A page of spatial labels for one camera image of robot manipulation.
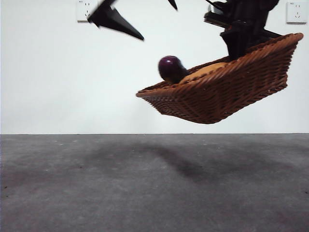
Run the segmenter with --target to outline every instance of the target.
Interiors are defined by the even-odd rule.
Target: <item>basket rim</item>
[[[214,81],[215,79],[218,79],[221,76],[226,75],[227,73],[237,71],[246,65],[250,65],[253,62],[263,59],[269,54],[279,52],[286,47],[296,44],[298,41],[300,41],[303,38],[303,36],[304,35],[302,33],[295,33],[295,34],[291,33],[291,34],[280,36],[276,39],[269,40],[265,43],[261,43],[254,47],[249,48],[248,49],[249,52],[246,55],[239,57],[236,60],[227,62],[225,66],[220,67],[216,70],[213,70],[207,74],[203,74],[199,77],[195,77],[194,79],[190,81],[186,81],[181,84],[172,84],[172,85],[166,85],[164,87],[158,87],[158,88],[151,89],[152,87],[155,87],[156,85],[166,84],[166,81],[162,81],[160,83],[157,83],[156,85],[140,90],[136,94],[136,96],[140,98],[150,98],[150,97],[155,97],[155,95],[157,95],[158,97],[164,97],[164,96],[170,95],[174,91],[178,91],[182,89],[183,87],[188,87],[189,85],[196,86],[197,84],[205,84],[207,82]],[[228,57],[223,57],[215,61],[211,61],[205,64],[192,67],[189,69],[189,72],[192,72],[192,70],[194,69],[199,69],[199,68],[206,67],[214,63],[218,63],[220,61],[223,62],[222,60],[224,59],[228,59]]]

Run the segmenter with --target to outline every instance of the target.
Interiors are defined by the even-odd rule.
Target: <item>gray concrete floor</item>
[[[2,232],[309,232],[309,134],[3,135]]]

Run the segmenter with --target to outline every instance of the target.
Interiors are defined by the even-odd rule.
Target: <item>purple eggplant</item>
[[[159,61],[159,73],[170,84],[179,83],[189,74],[181,61],[175,56],[166,56]]]

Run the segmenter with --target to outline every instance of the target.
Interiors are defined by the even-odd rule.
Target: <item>electrical outlet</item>
[[[76,3],[77,22],[88,22],[87,18],[97,7],[98,0],[78,0]]]
[[[287,23],[307,23],[308,22],[308,2],[288,1],[286,3]]]

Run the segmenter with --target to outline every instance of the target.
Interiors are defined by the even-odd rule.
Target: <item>bread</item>
[[[187,81],[191,81],[193,80],[194,78],[196,77],[200,77],[200,76],[203,76],[205,74],[208,74],[210,73],[211,71],[214,71],[220,67],[224,67],[227,63],[225,62],[221,62],[221,63],[215,63],[215,64],[212,64],[212,65],[209,65],[209,66],[206,66],[204,68],[201,68],[199,70],[197,70],[196,72],[190,74],[190,75],[187,75],[185,76],[180,82],[179,84],[182,84],[184,82],[187,82]]]

